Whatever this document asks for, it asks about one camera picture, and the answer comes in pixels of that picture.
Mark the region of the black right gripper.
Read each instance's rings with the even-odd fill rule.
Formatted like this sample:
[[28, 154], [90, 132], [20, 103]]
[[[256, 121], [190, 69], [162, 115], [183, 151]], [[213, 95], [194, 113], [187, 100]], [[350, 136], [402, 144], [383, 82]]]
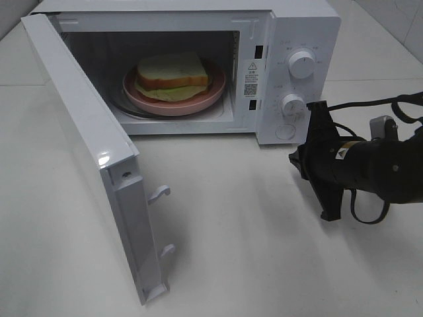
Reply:
[[341, 205], [345, 185], [334, 175], [335, 156], [347, 136], [339, 135], [328, 110], [326, 100], [310, 102], [311, 112], [305, 142], [288, 155], [301, 177], [308, 180], [322, 207], [321, 219], [341, 219]]

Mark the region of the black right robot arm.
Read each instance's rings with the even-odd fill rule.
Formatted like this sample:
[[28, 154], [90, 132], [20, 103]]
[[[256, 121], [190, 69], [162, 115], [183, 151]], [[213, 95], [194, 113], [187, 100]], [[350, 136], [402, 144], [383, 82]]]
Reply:
[[373, 224], [380, 223], [394, 204], [422, 202], [422, 129], [399, 141], [395, 121], [379, 117], [371, 121], [372, 139], [341, 136], [325, 101], [307, 104], [311, 112], [307, 137], [289, 161], [309, 181], [323, 211], [321, 218], [341, 218], [342, 197], [351, 192], [354, 214], [359, 190], [376, 194], [384, 205]]

